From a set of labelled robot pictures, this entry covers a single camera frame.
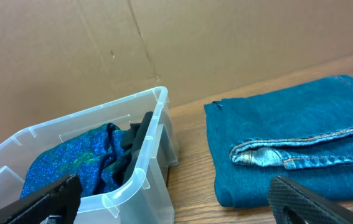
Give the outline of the clear plastic storage bin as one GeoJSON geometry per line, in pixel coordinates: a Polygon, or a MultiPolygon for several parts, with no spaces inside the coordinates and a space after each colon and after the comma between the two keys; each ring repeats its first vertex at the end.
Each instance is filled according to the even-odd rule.
{"type": "Polygon", "coordinates": [[[44,151],[105,123],[121,129],[153,117],[134,171],[118,190],[84,197],[76,223],[172,223],[168,168],[178,163],[179,146],[169,115],[168,91],[157,86],[102,105],[24,128],[0,144],[0,209],[19,199],[27,171],[44,151]]]}

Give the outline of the black cloth with tape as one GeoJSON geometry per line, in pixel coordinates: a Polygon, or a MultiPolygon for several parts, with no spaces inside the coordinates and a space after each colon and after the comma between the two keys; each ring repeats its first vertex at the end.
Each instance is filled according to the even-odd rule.
{"type": "Polygon", "coordinates": [[[122,135],[121,148],[124,152],[114,163],[112,172],[112,178],[118,186],[125,184],[132,176],[152,116],[152,111],[145,113],[140,123],[131,123],[122,135]]]}

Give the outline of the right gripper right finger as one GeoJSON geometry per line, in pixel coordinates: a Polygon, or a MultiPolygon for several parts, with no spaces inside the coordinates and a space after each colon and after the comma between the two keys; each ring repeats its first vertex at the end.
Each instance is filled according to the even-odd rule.
{"type": "Polygon", "coordinates": [[[352,211],[285,176],[272,178],[268,203],[277,224],[353,224],[352,211]]]}

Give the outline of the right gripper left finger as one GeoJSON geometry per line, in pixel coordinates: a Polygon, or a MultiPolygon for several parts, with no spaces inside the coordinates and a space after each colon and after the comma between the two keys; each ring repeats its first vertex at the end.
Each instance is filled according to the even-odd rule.
{"type": "Polygon", "coordinates": [[[73,224],[81,202],[78,175],[66,175],[36,192],[0,209],[0,224],[73,224]]]}

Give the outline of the blue denim jeans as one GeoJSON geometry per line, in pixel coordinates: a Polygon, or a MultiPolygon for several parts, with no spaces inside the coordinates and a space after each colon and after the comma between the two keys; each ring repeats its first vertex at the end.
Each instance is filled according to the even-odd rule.
{"type": "Polygon", "coordinates": [[[353,200],[352,77],[225,98],[204,109],[221,206],[267,205],[278,175],[328,199],[353,200]]]}

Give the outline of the blue green sequin cloth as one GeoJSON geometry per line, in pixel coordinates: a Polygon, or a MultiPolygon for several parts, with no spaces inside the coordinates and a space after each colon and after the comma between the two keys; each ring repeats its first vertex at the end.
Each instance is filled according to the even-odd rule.
{"type": "Polygon", "coordinates": [[[71,174],[80,179],[82,197],[118,189],[131,160],[130,150],[121,147],[126,133],[108,123],[43,152],[27,171],[21,197],[71,174]]]}

